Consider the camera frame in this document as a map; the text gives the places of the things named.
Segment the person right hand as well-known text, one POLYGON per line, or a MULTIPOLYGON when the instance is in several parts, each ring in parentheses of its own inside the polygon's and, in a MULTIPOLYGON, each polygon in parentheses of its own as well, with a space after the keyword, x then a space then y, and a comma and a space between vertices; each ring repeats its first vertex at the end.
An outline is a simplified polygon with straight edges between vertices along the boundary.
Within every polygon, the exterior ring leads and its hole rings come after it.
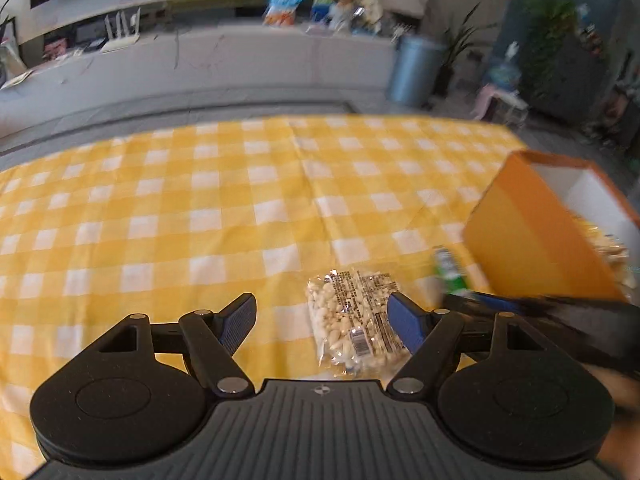
POLYGON ((608 389, 615 404, 613 425, 598 460, 614 469, 620 478, 638 479, 640 468, 639 375, 584 364, 588 372, 608 389))

